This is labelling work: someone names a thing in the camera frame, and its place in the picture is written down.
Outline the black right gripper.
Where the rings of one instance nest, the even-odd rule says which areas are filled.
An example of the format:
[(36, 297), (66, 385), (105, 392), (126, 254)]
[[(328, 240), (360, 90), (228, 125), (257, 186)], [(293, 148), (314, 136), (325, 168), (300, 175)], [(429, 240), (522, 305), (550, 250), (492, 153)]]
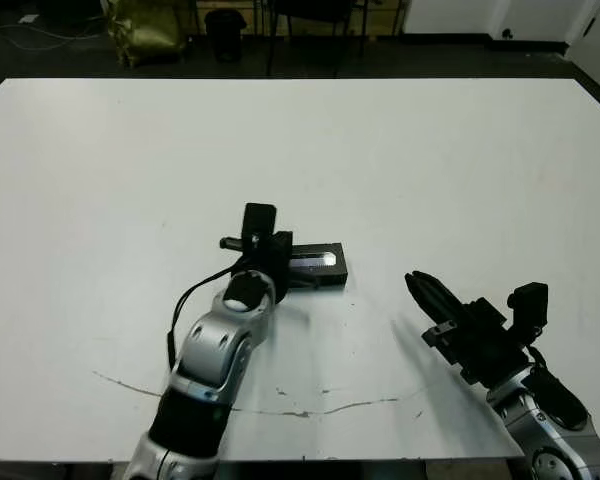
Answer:
[(498, 385), (529, 366), (528, 356), (503, 328), (505, 317), (485, 298), (463, 304), (436, 277), (405, 274), (407, 289), (435, 325), (422, 339), (461, 367), (470, 385)]

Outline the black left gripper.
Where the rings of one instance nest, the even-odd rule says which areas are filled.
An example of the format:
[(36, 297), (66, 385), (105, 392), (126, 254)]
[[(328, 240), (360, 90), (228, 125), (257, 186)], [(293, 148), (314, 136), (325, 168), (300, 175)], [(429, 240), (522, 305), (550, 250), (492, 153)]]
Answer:
[(223, 237), (219, 241), (221, 249), (239, 251), (241, 257), (231, 267), (230, 275), (253, 270), (268, 276), (275, 287), (275, 303), (286, 296), (290, 283), (290, 259), (293, 247), (293, 233), (278, 231), (266, 238), (259, 239), (256, 246), (246, 241)]

